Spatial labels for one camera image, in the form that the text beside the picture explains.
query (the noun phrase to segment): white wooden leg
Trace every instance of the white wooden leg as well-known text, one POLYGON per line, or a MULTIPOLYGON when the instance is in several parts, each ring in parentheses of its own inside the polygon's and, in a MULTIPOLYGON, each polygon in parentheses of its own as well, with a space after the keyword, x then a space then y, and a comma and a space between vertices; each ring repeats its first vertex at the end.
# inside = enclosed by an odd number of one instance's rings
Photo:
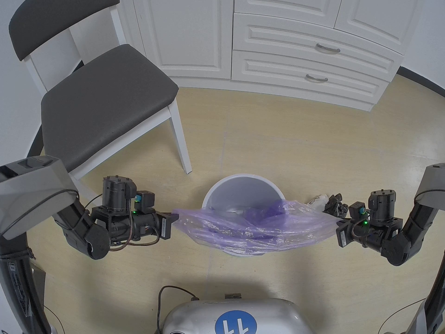
POLYGON ((187 174, 192 172, 192 165, 190 163, 189 152, 187 151, 186 139, 184 137, 184 131, 182 130, 181 118, 179 117, 178 104, 176 98, 168 106, 170 111, 170 125, 175 135, 176 146, 178 147, 179 157, 181 158, 182 168, 187 174))
MULTIPOLYGON (((90 189, 90 187, 85 186, 81 181, 77 180, 73 175, 70 174, 71 180, 73 181, 74 185, 76 186, 77 190, 79 191, 79 194, 86 198, 89 202, 94 197, 97 197, 97 194, 93 192, 93 190, 90 189)), ((91 202, 96 207, 99 207, 102 205, 102 197, 99 197, 91 202)))

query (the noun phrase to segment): silver handle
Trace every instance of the silver handle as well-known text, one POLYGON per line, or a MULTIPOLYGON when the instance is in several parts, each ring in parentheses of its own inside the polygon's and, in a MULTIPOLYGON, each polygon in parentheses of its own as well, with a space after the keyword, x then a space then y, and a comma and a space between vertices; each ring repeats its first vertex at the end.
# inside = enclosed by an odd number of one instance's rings
POLYGON ((315 77, 311 77, 310 75, 306 75, 306 78, 311 80, 311 81, 327 81, 327 78, 315 78, 315 77))
POLYGON ((324 51, 328 51, 328 52, 332 52, 332 53, 340 53, 340 48, 329 48, 329 47, 322 46, 320 43, 317 43, 315 45, 315 47, 318 47, 324 51))

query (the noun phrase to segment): blue circle logo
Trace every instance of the blue circle logo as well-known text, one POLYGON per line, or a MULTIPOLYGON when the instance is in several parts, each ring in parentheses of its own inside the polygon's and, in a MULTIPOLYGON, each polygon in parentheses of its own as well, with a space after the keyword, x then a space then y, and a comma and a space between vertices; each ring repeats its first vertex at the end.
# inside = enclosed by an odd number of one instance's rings
POLYGON ((231 310, 218 318, 215 323, 216 334, 255 334, 256 320, 248 312, 231 310))

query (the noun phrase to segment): chair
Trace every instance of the chair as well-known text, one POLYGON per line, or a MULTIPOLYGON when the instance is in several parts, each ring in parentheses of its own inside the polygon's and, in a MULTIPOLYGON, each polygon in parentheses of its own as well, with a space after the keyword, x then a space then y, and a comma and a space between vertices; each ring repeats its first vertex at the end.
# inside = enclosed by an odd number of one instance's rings
MULTIPOLYGON (((82 196, 96 196, 80 178, 165 120, 175 136, 182 167, 192 171, 179 117, 178 86, 125 43, 119 0, 25 0, 9 23, 17 57, 42 94, 45 153, 60 158, 82 196), (47 91, 30 53, 58 33, 109 8, 119 46, 47 91)), ((95 204, 100 205, 98 198, 95 204)))

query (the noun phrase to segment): plastic bag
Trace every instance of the plastic bag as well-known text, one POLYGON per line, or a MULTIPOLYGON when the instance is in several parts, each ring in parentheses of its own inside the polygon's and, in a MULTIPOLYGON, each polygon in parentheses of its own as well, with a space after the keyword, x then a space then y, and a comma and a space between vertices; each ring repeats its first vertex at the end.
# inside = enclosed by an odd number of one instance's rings
POLYGON ((295 200, 280 200, 268 209, 175 209, 174 213, 179 220, 173 225, 198 244, 240 255, 316 244, 335 234, 339 220, 295 200))

